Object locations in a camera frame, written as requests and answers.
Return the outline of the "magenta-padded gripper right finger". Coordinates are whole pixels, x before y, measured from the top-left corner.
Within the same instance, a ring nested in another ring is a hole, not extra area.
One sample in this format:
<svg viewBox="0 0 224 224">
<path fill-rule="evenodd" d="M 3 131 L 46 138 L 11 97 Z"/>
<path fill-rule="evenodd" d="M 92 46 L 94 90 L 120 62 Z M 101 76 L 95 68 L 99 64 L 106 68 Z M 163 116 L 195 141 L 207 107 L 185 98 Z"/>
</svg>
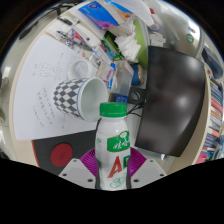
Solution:
<svg viewBox="0 0 224 224">
<path fill-rule="evenodd" d="M 132 148 L 128 162 L 128 179 L 131 189 L 141 188 L 166 176 L 164 170 L 154 159 L 146 159 Z"/>
</svg>

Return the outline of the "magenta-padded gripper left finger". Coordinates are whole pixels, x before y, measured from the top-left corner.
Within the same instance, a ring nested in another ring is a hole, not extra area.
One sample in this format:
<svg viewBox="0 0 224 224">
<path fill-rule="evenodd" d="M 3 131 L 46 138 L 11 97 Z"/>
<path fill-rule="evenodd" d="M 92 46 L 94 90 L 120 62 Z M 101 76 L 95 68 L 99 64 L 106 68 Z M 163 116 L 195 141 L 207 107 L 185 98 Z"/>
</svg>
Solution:
<svg viewBox="0 0 224 224">
<path fill-rule="evenodd" d="M 86 152 L 80 159 L 72 158 L 59 174 L 59 177 L 89 189 L 96 187 L 97 176 L 98 164 L 94 149 Z"/>
</svg>

